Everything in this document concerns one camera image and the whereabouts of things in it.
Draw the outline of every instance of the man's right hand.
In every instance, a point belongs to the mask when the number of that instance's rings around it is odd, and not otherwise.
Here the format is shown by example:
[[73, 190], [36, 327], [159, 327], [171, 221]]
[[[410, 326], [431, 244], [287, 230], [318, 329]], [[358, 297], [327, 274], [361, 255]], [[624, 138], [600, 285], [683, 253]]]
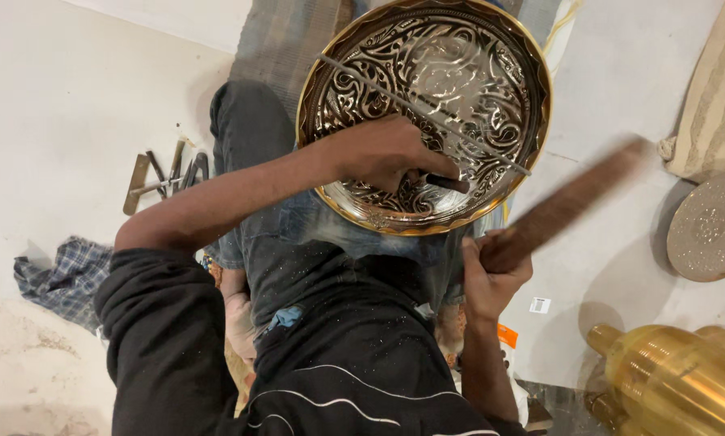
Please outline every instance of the man's right hand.
[[360, 180], [396, 193], [403, 175], [419, 168], [449, 178], [459, 178], [459, 168], [449, 157], [428, 150], [421, 132], [402, 115], [366, 121], [322, 138], [311, 147], [323, 153], [338, 180]]

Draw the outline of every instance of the brass vase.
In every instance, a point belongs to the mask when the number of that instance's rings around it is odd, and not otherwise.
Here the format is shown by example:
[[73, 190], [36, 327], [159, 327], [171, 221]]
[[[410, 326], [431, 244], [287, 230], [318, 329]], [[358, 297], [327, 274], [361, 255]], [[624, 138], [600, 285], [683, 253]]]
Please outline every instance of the brass vase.
[[725, 435], [725, 330], [697, 332], [649, 325], [624, 334], [607, 324], [589, 332], [591, 348], [607, 358], [612, 397], [634, 421], [632, 430]]

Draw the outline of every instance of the engraved brass plate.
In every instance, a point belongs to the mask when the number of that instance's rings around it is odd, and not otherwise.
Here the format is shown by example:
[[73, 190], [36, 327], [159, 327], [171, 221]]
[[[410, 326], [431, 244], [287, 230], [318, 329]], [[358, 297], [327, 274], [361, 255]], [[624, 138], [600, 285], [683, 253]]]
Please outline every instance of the engraved brass plate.
[[[324, 53], [526, 169], [534, 166], [548, 132], [551, 79], [532, 36], [498, 8], [401, 0], [354, 21]], [[407, 178], [396, 194], [355, 180], [318, 188], [348, 220], [382, 233], [442, 233], [489, 213], [523, 181], [484, 150], [319, 61], [299, 102], [298, 147], [390, 113], [409, 117], [426, 147], [451, 157], [470, 192]]]

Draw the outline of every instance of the blue cloth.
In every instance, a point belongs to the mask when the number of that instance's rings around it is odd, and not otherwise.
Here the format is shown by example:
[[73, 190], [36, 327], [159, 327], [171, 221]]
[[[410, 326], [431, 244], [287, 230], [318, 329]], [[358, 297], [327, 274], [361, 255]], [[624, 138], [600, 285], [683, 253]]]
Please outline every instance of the blue cloth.
[[295, 321], [298, 321], [300, 319], [301, 315], [303, 315], [303, 309], [301, 309], [299, 306], [279, 309], [276, 311], [276, 314], [273, 316], [271, 323], [268, 325], [268, 328], [265, 329], [265, 331], [270, 331], [274, 327], [278, 326], [292, 327]]
[[15, 258], [20, 294], [95, 333], [101, 323], [93, 310], [93, 297], [109, 276], [112, 253], [112, 247], [72, 236], [58, 247], [50, 269], [38, 267], [25, 256]]

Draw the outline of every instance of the textured metal disc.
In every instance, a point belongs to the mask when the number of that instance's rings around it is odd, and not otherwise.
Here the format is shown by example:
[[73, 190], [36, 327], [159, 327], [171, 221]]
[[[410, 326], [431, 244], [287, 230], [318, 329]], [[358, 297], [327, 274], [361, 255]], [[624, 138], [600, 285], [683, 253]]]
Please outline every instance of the textured metal disc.
[[[499, 9], [459, 0], [394, 2], [357, 19], [324, 53], [523, 167], [534, 166], [548, 130], [550, 77], [532, 37]], [[300, 99], [298, 145], [390, 113], [408, 116], [426, 147], [451, 157], [470, 192], [407, 178], [396, 194], [355, 180], [319, 188], [348, 220], [382, 233], [440, 233], [490, 212], [523, 181], [484, 150], [320, 62]]]
[[725, 173], [700, 184], [677, 209], [666, 239], [669, 261], [695, 282], [725, 277]]

